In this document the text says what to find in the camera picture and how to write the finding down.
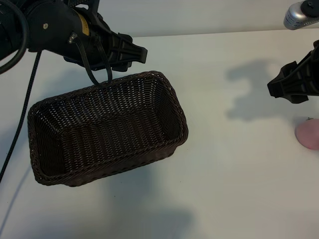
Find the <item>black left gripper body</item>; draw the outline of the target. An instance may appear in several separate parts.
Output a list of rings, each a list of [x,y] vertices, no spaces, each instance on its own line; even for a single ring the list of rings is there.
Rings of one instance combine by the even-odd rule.
[[[115,33],[92,8],[59,7],[59,54],[66,60],[84,65],[85,54],[92,70],[115,66]]]

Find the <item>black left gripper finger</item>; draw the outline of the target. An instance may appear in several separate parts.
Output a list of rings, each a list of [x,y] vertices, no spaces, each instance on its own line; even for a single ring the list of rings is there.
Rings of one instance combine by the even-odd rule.
[[[145,63],[148,51],[133,44],[133,38],[127,34],[112,33],[111,50],[116,52],[117,61]]]
[[[117,72],[127,72],[127,70],[132,66],[132,62],[125,62],[119,64],[112,64],[111,68],[113,71]]]

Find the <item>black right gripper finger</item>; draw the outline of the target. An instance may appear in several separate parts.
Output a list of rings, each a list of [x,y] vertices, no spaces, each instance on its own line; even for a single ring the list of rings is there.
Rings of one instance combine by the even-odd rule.
[[[292,104],[300,104],[309,100],[306,95],[287,95],[286,99],[290,101]]]
[[[282,67],[267,87],[272,97],[318,96],[319,50],[309,52],[300,63],[294,61]]]

